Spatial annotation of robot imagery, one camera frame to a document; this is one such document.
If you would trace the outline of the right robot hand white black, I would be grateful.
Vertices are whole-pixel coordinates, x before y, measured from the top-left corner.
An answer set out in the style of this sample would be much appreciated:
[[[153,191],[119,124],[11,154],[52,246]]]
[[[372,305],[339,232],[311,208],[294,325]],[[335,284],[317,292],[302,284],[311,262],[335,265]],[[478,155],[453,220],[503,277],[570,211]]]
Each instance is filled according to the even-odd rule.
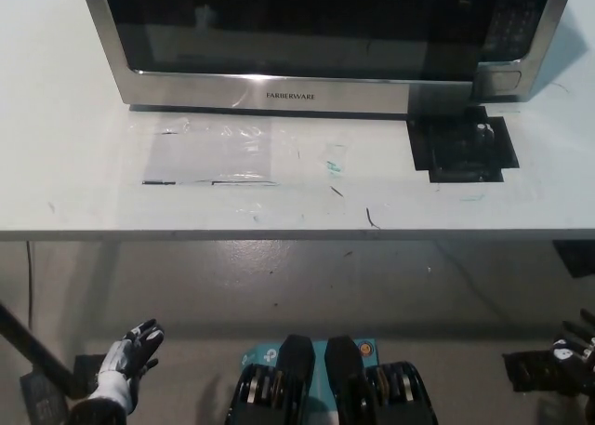
[[[594,369],[594,313],[582,308],[579,321],[562,321],[551,351],[563,363],[578,363],[587,371]]]

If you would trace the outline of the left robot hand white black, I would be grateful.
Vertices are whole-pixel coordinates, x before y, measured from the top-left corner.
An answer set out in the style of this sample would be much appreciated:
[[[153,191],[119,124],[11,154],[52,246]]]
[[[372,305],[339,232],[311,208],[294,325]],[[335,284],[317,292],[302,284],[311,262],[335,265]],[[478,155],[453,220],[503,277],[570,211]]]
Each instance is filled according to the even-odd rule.
[[[133,327],[106,354],[98,375],[114,372],[125,380],[141,379],[158,365],[155,353],[165,339],[165,332],[155,319]]]

